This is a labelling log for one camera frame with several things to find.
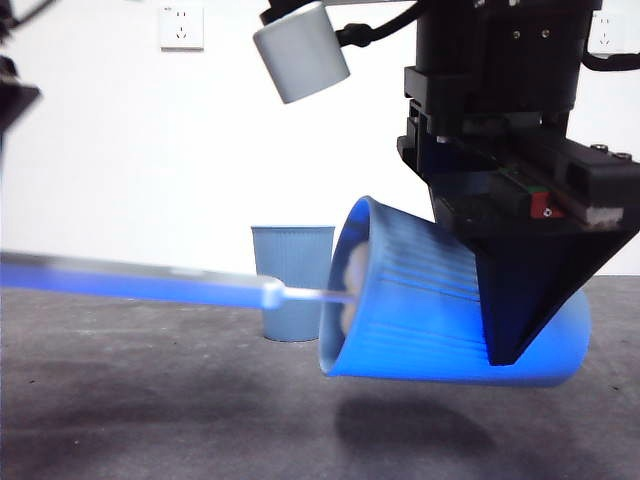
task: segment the blue plastic cup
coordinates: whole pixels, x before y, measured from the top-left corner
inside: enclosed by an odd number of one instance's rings
[[[345,290],[349,256],[362,242],[369,242],[367,273],[346,338],[344,307],[323,307],[320,365],[327,375],[554,386],[580,368],[591,331],[584,293],[567,301],[514,365],[492,366],[470,250],[438,225],[366,197],[340,235],[330,289]]]
[[[254,226],[253,246],[258,275],[279,278],[289,287],[327,286],[335,227]],[[262,313],[264,336],[281,342],[318,338],[322,305],[287,301],[277,310]]]

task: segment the gray tabletop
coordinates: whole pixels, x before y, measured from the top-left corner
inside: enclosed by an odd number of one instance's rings
[[[640,479],[640,278],[556,389],[321,374],[260,313],[3,294],[2,479]]]

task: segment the wall outlet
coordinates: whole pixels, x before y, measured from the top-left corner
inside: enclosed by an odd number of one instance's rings
[[[589,52],[611,55],[625,52],[625,16],[618,12],[597,11],[593,14]]]
[[[160,48],[163,51],[204,50],[204,8],[161,8]]]

